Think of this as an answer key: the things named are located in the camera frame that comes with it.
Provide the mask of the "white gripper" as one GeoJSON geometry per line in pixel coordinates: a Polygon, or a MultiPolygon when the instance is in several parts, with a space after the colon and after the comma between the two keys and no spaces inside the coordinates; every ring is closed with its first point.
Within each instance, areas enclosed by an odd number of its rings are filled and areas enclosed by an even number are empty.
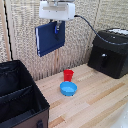
{"type": "Polygon", "coordinates": [[[40,2],[39,17],[43,19],[60,20],[56,22],[54,29],[55,34],[63,24],[63,21],[74,19],[75,15],[75,0],[45,0],[40,2]]]}

